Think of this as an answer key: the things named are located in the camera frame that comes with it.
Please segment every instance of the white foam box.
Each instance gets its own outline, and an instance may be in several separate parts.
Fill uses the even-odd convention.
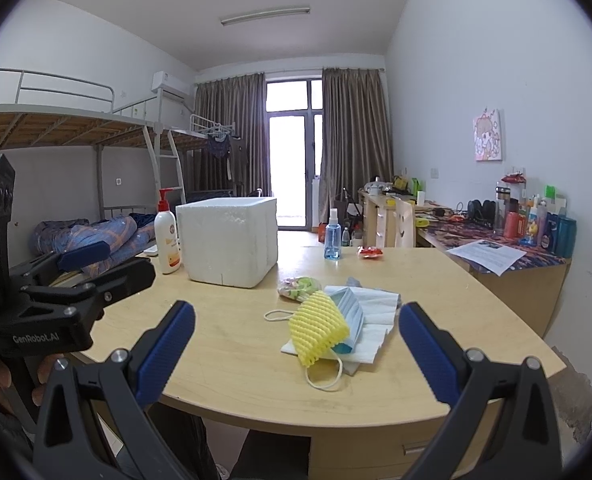
[[[196,282],[252,288],[278,261],[275,198],[212,198],[176,207],[183,265]]]

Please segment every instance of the window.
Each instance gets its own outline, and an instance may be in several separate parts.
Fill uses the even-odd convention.
[[[313,110],[323,109],[323,80],[316,79],[311,82],[311,107]]]
[[[267,85],[267,111],[307,110],[309,99],[306,81],[287,81]]]
[[[271,188],[281,228],[309,229],[323,153],[323,82],[267,83]]]
[[[320,164],[323,160],[323,117],[314,115],[314,160],[316,162],[316,176],[320,176]]]

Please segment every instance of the human hand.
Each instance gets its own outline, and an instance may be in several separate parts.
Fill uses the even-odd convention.
[[[36,406],[42,404],[42,397],[45,394],[46,383],[48,381],[49,375],[51,370],[53,370],[54,362],[56,359],[60,359],[63,355],[62,354],[54,354],[45,357],[38,366],[38,380],[40,381],[40,386],[38,386],[34,391],[31,393],[31,398]],[[12,385],[12,375],[9,371],[9,368],[0,361],[0,406],[2,406],[7,412],[13,413],[12,407],[9,404],[6,396],[4,395],[4,388],[9,388]]]

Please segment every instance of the white napkin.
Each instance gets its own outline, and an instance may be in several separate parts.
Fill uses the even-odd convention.
[[[358,336],[353,352],[338,354],[338,357],[343,362],[344,371],[349,375],[354,375],[360,363],[372,364],[375,361],[378,350],[385,342],[387,334],[394,328],[398,294],[374,288],[336,285],[326,286],[324,293],[333,294],[343,288],[351,289],[365,314],[365,322],[362,325],[361,334]],[[281,352],[297,355],[291,339],[281,348]],[[335,360],[332,354],[322,358]]]

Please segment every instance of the wooden chair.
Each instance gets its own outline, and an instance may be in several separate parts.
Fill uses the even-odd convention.
[[[413,204],[396,199],[396,247],[415,247]]]

